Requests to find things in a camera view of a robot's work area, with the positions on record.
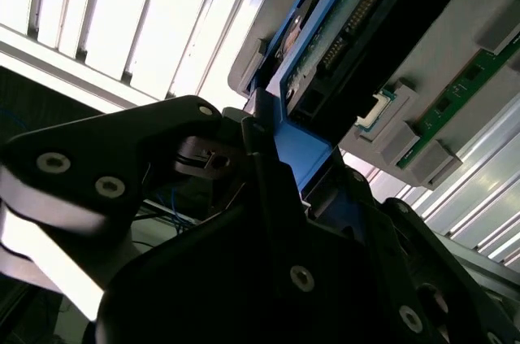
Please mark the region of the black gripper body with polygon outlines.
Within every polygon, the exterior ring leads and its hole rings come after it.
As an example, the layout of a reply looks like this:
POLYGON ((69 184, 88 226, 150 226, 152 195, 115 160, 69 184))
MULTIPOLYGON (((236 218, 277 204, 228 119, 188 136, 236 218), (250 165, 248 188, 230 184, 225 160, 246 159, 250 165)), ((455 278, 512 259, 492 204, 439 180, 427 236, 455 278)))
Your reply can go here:
POLYGON ((390 219, 361 237, 237 207, 147 251, 109 284, 99 343, 428 343, 390 219))

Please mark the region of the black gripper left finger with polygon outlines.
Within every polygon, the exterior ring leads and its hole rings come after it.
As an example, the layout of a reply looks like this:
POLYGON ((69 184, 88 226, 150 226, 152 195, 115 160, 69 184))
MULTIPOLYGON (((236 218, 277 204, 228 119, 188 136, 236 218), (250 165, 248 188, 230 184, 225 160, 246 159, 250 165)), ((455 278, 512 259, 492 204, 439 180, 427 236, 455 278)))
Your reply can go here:
POLYGON ((184 96, 39 129, 1 148, 4 220, 68 234, 124 234, 167 189, 193 229, 243 210, 270 233, 306 217, 272 130, 184 96))

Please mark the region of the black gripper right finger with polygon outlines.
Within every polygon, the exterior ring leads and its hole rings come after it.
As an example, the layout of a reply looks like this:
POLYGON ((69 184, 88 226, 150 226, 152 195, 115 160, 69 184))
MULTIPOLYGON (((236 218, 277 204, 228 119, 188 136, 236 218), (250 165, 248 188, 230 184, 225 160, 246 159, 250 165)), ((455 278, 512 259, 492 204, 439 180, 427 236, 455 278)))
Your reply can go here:
POLYGON ((397 263, 383 258, 391 289, 411 286, 424 324, 442 343, 506 343, 508 317, 409 205, 378 202, 366 178, 334 149, 312 178, 312 211, 318 222, 343 227, 370 248, 396 245, 397 263))

